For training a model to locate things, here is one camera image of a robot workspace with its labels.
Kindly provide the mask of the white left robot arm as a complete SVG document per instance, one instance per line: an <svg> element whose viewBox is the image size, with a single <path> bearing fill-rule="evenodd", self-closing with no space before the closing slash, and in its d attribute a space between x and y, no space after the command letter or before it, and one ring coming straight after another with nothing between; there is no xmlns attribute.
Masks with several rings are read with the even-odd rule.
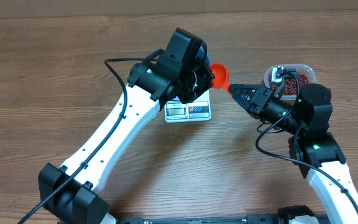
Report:
<svg viewBox="0 0 358 224"><path fill-rule="evenodd" d="M171 100L190 104L212 86L209 62L140 59L122 95L91 137L60 167L46 164L38 176L40 206L63 223L117 223L100 197L120 157L141 129Z"/></svg>

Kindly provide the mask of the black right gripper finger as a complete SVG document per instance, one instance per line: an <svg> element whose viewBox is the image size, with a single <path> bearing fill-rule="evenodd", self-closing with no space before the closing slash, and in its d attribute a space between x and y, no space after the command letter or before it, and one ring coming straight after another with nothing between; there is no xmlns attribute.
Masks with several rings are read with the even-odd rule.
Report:
<svg viewBox="0 0 358 224"><path fill-rule="evenodd" d="M250 98L248 96L234 96L233 100L246 111L250 109Z"/></svg>
<svg viewBox="0 0 358 224"><path fill-rule="evenodd" d="M248 97L252 96L261 86L261 84L230 84L229 92L233 97Z"/></svg>

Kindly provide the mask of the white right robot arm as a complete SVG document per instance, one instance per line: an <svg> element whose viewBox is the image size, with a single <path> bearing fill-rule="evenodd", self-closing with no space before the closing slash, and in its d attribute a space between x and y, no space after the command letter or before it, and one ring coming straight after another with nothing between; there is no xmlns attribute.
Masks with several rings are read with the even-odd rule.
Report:
<svg viewBox="0 0 358 224"><path fill-rule="evenodd" d="M358 193L346 157L328 131L333 112L330 89L316 83L307 84L298 90L294 104L276 97L263 85L231 84L228 91L251 117L269 123L258 141L271 129L291 134L288 156L268 152L260 146L257 150L297 165L317 193L331 223L358 223Z"/></svg>

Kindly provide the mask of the red measuring scoop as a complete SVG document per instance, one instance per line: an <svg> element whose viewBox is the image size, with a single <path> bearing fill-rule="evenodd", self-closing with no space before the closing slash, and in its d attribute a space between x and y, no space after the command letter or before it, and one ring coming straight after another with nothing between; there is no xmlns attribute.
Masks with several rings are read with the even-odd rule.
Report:
<svg viewBox="0 0 358 224"><path fill-rule="evenodd" d="M229 96L232 96L232 93L229 91L230 74L228 69L221 63L212 63L209 67L214 75L212 80L213 85L211 88L216 90L223 89L229 94Z"/></svg>

